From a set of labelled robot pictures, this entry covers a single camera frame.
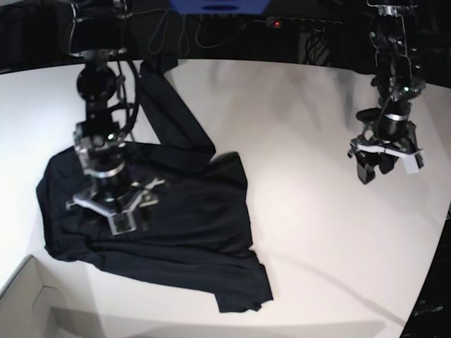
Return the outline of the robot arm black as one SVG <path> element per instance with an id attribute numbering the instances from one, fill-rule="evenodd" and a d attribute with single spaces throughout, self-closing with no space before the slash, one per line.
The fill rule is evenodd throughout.
<path id="1" fill-rule="evenodd" d="M 351 140 L 348 156 L 357 161 L 357 175 L 363 184 L 389 173 L 402 161 L 408 174 L 426 164 L 418 145 L 416 125 L 411 121 L 412 100 L 426 86 L 418 51 L 418 1 L 368 1 L 375 8 L 370 40 L 375 48 L 376 76 L 372 86 L 380 95 L 377 108 L 357 112 L 362 133 Z"/>
<path id="2" fill-rule="evenodd" d="M 140 89 L 136 83 L 135 100 L 128 102 L 125 79 L 108 62 L 126 52 L 125 31 L 132 14 L 126 1 L 71 1 L 70 7 L 68 53 L 85 63 L 76 86 L 85 101 L 86 118 L 75 127 L 74 149 L 92 187 L 75 194 L 68 206 L 103 216 L 113 235 L 133 232 L 136 211 L 158 203 L 153 189 L 164 181 L 132 181 L 125 161 L 125 139 L 137 120 Z"/>

